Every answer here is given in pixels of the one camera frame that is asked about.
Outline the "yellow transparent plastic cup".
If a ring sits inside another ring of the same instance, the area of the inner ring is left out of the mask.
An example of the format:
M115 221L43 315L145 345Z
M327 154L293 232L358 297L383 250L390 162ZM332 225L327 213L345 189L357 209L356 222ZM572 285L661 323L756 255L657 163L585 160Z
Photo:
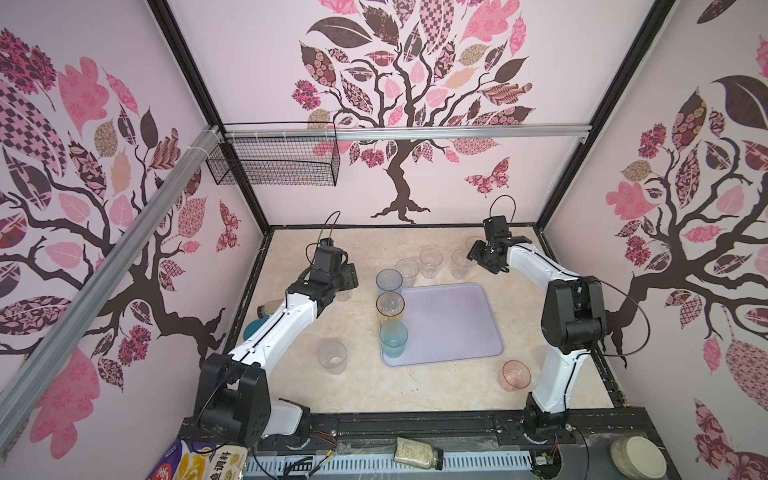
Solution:
M389 322L399 322L405 310L405 299L399 292L384 292L376 300L376 310L380 326Z

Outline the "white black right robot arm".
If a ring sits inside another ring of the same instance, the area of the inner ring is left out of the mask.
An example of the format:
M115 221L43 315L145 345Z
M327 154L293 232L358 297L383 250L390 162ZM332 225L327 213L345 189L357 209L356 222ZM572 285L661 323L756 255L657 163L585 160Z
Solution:
M541 443L569 422L576 378L607 333L601 282L565 269L527 237L514 236L502 215L486 218L483 229L485 239L474 242L467 258L492 274L516 270L545 294L541 332L549 348L522 420L526 437Z

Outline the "blue grey tall cup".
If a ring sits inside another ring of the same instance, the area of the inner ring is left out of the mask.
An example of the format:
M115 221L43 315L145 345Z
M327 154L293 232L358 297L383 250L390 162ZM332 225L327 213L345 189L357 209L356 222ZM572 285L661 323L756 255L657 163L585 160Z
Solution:
M400 293L404 285L404 278L398 270L387 268L376 275L375 283L379 295L387 292Z

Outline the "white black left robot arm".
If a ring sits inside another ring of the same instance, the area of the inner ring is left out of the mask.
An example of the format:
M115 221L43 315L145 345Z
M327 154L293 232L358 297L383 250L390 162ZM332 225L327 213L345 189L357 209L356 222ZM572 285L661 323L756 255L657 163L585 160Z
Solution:
M268 379L292 343L338 293L359 285L355 265L330 237L315 243L313 258L286 290L269 319L227 354L203 363L191 431L243 447L266 437L294 436L308 416L305 407L270 397Z

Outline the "teal green plastic cup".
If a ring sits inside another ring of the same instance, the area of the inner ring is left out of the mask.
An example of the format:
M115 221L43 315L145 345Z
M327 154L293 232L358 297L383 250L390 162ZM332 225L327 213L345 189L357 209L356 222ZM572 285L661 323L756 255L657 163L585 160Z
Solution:
M387 322L380 328L379 339L383 355L388 358L398 358L405 351L408 329L401 321Z

